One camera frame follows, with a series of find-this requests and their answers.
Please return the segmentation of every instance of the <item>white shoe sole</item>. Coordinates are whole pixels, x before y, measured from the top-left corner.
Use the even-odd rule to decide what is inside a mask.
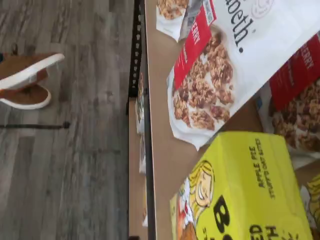
[[[10,107],[13,107],[15,109],[20,109],[20,110],[42,109],[45,106],[47,106],[51,101],[51,93],[45,87],[43,87],[43,88],[48,92],[48,96],[43,102],[40,102],[40,103],[37,103],[37,104],[18,104],[18,103],[14,103],[12,101],[9,101],[9,100],[7,100],[5,98],[0,98],[0,102],[2,102],[4,104],[7,104]]]
[[[65,59],[65,56],[61,53],[49,56],[37,63],[19,71],[11,76],[0,80],[0,89],[16,89],[17,87],[25,86],[36,81],[37,73],[43,69],[46,69],[60,61]]]

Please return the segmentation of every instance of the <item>yellow box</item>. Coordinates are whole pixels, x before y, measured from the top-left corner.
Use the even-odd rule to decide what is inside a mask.
[[[219,134],[170,201],[173,240],[312,240],[282,136]]]

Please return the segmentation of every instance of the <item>cartoon girl illustration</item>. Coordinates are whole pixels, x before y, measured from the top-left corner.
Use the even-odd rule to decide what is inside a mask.
[[[177,240],[181,239],[186,226],[190,224],[196,234],[198,219],[212,202],[214,181],[214,170],[207,160],[199,162],[184,181],[177,198]]]
[[[314,239],[319,239],[320,230],[320,174],[311,181],[302,185],[300,195],[306,211],[306,216],[311,227]]]

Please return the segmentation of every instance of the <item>brand logo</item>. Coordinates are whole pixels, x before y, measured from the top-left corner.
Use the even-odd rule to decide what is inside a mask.
[[[243,53],[244,49],[240,43],[247,37],[254,20],[243,11],[241,0],[225,0],[225,4],[231,16],[230,21],[233,26],[232,31],[235,44],[239,52]]]
[[[255,0],[252,5],[252,16],[255,19],[261,19],[266,16],[270,12],[274,1],[275,0]]]

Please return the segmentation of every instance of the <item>red label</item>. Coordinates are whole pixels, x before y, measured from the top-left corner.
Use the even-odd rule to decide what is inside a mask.
[[[315,35],[270,79],[270,88],[276,109],[281,111],[319,77],[320,42],[318,35]]]
[[[181,53],[174,64],[174,87],[178,89],[211,38],[210,25],[217,19],[212,0],[204,0]]]

